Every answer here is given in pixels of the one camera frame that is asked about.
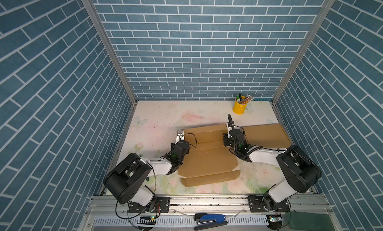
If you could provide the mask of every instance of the cardboard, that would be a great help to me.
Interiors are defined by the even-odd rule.
[[[246,137],[252,145],[270,148],[286,148],[291,142],[280,124],[254,125],[243,127]],[[223,146],[223,134],[227,133],[226,124],[185,129],[184,133],[193,133],[197,138],[197,148],[191,147],[184,157],[178,174],[183,176],[181,183],[186,187],[213,184],[235,180],[240,171],[238,158],[231,154],[229,147]],[[193,135],[185,135],[185,140],[195,145]]]

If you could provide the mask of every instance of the wall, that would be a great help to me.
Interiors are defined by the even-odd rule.
[[[0,3],[0,230],[72,230],[131,102],[80,0]]]
[[[138,99],[270,100],[323,0],[93,2]]]
[[[343,230],[383,230],[383,0],[337,0],[277,107]]]

